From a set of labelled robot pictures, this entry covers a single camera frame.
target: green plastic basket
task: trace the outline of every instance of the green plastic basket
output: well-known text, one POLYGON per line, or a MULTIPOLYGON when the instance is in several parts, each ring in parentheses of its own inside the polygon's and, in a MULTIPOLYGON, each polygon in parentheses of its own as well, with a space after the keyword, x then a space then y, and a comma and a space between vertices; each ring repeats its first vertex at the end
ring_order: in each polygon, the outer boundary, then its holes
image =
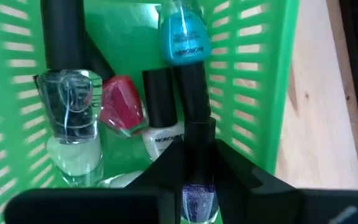
MULTIPOLYGON (((162 0, 137 2, 86 0, 86 25, 115 71, 130 75, 144 98, 141 71, 166 66, 157 30, 162 0)), ((217 138, 273 173, 298 1, 198 4, 214 48, 206 71, 217 138)), ((19 192, 66 186, 45 150, 51 132, 32 79, 44 70, 39 0, 0 0, 0 223, 19 192)), ((183 117, 180 105, 178 113, 183 117)), ((106 177, 150 165, 140 136, 118 139, 103 125, 100 133, 106 177)))

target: purple glitter nail polish bottle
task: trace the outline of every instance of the purple glitter nail polish bottle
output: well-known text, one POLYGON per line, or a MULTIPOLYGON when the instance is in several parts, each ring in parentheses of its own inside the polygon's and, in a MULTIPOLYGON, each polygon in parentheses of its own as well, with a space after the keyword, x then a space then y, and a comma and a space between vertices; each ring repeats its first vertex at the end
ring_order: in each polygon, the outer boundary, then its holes
POLYGON ((182 191, 182 219, 190 223, 212 223, 218 212, 213 185, 212 153, 216 121, 185 123, 185 175, 182 191))

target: red nail polish bottle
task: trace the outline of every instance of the red nail polish bottle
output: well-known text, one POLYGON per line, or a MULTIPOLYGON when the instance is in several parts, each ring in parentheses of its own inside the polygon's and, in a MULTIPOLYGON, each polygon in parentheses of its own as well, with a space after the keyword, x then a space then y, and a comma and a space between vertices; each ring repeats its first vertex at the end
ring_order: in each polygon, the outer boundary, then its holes
POLYGON ((116 76, 92 38, 88 34, 86 38, 89 69, 103 79, 100 121, 121 137, 139 134, 148 126, 148 119, 134 82, 127 75, 116 76))

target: nail polish cap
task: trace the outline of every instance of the nail polish cap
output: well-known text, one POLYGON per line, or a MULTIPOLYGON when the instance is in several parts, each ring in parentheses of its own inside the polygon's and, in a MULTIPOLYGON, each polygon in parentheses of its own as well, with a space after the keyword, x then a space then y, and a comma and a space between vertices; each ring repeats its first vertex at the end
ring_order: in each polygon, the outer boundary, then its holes
POLYGON ((143 71, 149 126, 166 128, 178 122, 169 68, 143 71))
POLYGON ((89 57, 89 70, 102 77, 103 83, 116 75, 109 62, 104 58, 102 52, 96 46, 92 37, 86 32, 86 47, 89 57))
POLYGON ((41 0, 47 68, 87 69, 83 0, 41 0))
POLYGON ((207 122, 211 116, 204 63, 174 68, 186 121, 207 122))
POLYGON ((216 120, 185 123, 185 177, 190 184, 213 183, 216 120))

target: wooden surface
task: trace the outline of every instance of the wooden surface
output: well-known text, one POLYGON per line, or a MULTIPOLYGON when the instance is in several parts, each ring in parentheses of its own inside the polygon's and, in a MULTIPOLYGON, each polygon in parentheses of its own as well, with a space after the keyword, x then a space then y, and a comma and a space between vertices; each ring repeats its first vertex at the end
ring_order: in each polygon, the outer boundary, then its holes
POLYGON ((339 2, 327 2, 300 0, 276 176, 358 189, 357 102, 339 2))

